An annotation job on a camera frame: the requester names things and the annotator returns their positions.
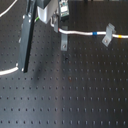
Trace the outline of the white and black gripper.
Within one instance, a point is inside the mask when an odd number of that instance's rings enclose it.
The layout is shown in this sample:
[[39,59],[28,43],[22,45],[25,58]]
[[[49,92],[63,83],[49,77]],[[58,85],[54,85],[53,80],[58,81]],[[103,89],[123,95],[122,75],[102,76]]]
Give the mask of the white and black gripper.
[[59,18],[64,21],[69,17],[68,0],[37,0],[37,11],[39,19],[44,23],[48,23],[53,16],[54,31],[58,33]]

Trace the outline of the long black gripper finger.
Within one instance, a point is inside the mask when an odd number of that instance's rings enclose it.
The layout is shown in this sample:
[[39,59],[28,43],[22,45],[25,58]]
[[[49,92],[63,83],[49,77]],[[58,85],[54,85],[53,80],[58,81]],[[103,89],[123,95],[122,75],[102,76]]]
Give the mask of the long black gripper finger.
[[35,14],[36,0],[27,0],[26,14],[24,15],[22,24],[18,59],[18,69],[24,73],[28,70]]

